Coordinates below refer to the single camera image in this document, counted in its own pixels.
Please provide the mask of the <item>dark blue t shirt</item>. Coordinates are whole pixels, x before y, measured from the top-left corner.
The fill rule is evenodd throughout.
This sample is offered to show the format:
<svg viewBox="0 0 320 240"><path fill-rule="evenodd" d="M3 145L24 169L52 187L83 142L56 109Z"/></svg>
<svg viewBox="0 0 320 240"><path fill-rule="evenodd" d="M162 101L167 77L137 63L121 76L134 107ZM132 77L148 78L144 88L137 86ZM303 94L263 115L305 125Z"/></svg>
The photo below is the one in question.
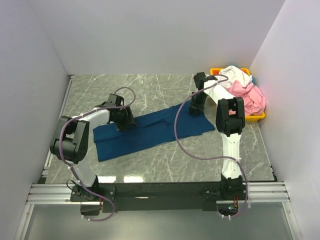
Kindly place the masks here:
<svg viewBox="0 0 320 240"><path fill-rule="evenodd" d="M177 121L177 135L180 139L200 136L214 131L215 127L204 113L189 115L190 102L182 107ZM136 126L119 131L114 123L93 129L93 141L97 159L105 162L124 155L146 150L164 143L175 141L174 122L180 104L136 117Z"/></svg>

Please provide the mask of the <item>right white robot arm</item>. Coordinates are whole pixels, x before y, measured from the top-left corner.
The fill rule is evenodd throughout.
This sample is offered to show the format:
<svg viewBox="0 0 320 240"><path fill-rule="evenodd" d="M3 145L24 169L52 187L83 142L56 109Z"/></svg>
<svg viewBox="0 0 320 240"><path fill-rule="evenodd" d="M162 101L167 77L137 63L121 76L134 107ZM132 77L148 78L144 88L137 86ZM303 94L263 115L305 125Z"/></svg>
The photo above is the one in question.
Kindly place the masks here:
<svg viewBox="0 0 320 240"><path fill-rule="evenodd" d="M222 138L223 166L221 178L234 180L242 173L240 161L240 140L245 127L245 109L242 97L229 93L214 75L199 72L193 77L196 89L203 90L192 96L189 114L197 116L205 109L206 98L211 98L217 106L215 125Z"/></svg>

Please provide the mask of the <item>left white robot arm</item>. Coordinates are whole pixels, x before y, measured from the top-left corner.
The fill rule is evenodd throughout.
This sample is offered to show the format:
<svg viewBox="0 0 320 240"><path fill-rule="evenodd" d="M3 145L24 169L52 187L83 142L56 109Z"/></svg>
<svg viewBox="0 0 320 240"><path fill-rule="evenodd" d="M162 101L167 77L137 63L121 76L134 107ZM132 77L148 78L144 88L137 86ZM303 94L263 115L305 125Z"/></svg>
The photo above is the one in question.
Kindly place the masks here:
<svg viewBox="0 0 320 240"><path fill-rule="evenodd" d="M114 124L119 132L135 126L129 104L122 96L111 93L107 101L78 116L61 116L50 143L50 152L63 161L72 171L76 184L82 186L82 195L88 201L100 195L98 177L85 161L88 152L89 133L99 127Z"/></svg>

